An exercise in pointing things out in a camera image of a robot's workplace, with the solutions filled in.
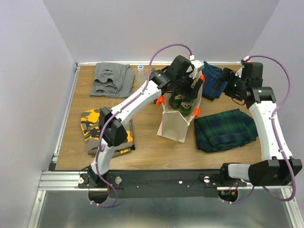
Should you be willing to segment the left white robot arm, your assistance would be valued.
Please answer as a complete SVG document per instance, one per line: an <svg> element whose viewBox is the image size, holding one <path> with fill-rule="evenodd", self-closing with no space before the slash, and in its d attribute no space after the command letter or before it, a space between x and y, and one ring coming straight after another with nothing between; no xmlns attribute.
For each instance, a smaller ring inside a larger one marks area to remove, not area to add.
<svg viewBox="0 0 304 228"><path fill-rule="evenodd" d="M89 182L96 188L105 183L115 148L127 140L126 126L146 105L163 94L178 92L195 98L201 88L201 71L204 63L178 55L172 63L152 71L145 83L130 97L112 108L102 108L100 113L100 137L97 153L91 163Z"/></svg>

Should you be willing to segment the beige canvas tote bag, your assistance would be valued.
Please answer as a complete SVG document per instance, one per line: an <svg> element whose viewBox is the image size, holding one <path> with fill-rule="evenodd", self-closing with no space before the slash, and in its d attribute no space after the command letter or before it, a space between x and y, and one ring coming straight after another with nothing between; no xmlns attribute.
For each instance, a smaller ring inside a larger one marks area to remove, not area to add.
<svg viewBox="0 0 304 228"><path fill-rule="evenodd" d="M192 114L186 117L183 117L180 112L177 110L174 110L170 108L169 106L169 99L172 94L178 94L177 92L167 92L164 95L162 95L160 98L158 98L156 104L158 106L162 106L163 112L162 112L162 121L161 125L158 129L157 134L159 136L175 140L178 142L185 142L186 134L188 127L192 120L195 118L198 118L200 114L200 102L201 102L201 93L203 89L203 85L205 82L204 75L199 71L197 74L197 77L194 79L192 85L190 88L193 88L196 84L197 80L201 78L203 79L202 86L199 89L198 96L195 99L195 102L192 106ZM182 97L189 97L189 94L182 95Z"/></svg>

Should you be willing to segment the clear plastic water bottle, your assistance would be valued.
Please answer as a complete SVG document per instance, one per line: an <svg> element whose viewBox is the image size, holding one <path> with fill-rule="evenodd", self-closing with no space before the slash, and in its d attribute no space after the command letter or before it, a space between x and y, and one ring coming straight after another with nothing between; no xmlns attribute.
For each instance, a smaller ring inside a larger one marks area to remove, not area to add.
<svg viewBox="0 0 304 228"><path fill-rule="evenodd" d="M138 88L146 83L148 77L147 71L144 69L143 65L138 65L137 72L135 73L135 81L137 83Z"/></svg>

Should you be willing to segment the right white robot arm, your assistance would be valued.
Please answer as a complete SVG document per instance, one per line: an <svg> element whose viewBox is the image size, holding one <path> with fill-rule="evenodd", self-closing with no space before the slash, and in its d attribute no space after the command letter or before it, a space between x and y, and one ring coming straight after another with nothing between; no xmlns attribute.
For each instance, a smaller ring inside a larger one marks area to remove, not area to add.
<svg viewBox="0 0 304 228"><path fill-rule="evenodd" d="M226 96L243 101L249 114L234 109L194 122L196 146L203 152L227 151L260 140L260 162L222 165L218 180L224 186L236 179L261 187L295 185L295 177L303 167L286 145L274 91L262 85L262 74L263 65L258 62L244 62L238 72L224 68L214 89L223 89Z"/></svg>

